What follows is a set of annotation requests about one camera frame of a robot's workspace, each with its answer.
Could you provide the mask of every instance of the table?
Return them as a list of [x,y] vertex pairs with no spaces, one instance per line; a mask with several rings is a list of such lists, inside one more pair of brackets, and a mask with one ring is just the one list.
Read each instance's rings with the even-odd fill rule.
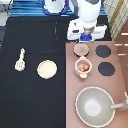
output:
[[[92,63],[92,70],[86,79],[81,79],[74,73],[74,64],[79,57],[74,52],[76,43],[66,44],[66,128],[89,128],[77,116],[75,110],[75,100],[78,93],[89,86],[96,86],[106,90],[113,98],[114,103],[120,103],[126,99],[124,92],[126,87],[117,55],[114,41],[95,41],[87,44],[89,54],[87,59]],[[106,45],[111,48],[111,55],[106,58],[99,57],[95,50],[99,45]],[[112,76],[103,76],[98,71],[98,65],[101,62],[111,62],[115,67],[115,73]],[[105,128],[127,128],[128,110],[116,110],[113,121]]]
[[[9,17],[0,50],[0,128],[66,128],[66,32],[70,20],[61,17]],[[106,24],[106,16],[98,18]],[[111,40],[107,29],[102,40]],[[24,48],[26,69],[17,72],[15,62]],[[53,60],[58,72],[50,80],[37,74],[38,64]]]

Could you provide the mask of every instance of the small bowl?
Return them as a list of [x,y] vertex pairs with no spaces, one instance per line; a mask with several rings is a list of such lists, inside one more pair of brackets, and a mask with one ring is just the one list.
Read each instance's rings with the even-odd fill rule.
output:
[[[89,66],[89,69],[87,71],[80,71],[78,69],[78,65],[79,64],[87,64]],[[77,76],[79,76],[80,78],[87,78],[87,74],[92,70],[92,63],[86,59],[86,57],[82,56],[80,57],[76,62],[75,62],[75,68],[74,71],[76,73]]]

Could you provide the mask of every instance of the red food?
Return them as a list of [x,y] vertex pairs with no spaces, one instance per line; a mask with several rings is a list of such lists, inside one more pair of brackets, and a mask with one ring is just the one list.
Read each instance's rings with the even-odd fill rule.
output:
[[84,68],[85,71],[88,71],[88,70],[89,70],[89,65],[88,65],[88,64],[85,64],[85,65],[83,66],[83,68]]
[[81,71],[81,72],[85,72],[84,68],[81,68],[80,71]]

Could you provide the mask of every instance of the round dish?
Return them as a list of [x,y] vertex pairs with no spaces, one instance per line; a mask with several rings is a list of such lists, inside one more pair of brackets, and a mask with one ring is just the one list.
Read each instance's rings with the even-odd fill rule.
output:
[[39,64],[37,72],[44,79],[52,78],[57,72],[57,66],[53,61],[46,60]]
[[91,127],[105,127],[114,118],[112,97],[99,87],[87,87],[76,98],[76,112],[79,118]]
[[74,53],[77,56],[87,56],[89,53],[89,47],[86,44],[76,44],[74,46]]

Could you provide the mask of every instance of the gray bowl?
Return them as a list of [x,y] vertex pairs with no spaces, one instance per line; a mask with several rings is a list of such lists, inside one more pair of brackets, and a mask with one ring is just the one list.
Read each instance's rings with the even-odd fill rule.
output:
[[87,87],[76,98],[76,112],[79,118],[91,127],[104,127],[114,118],[112,97],[99,87]]

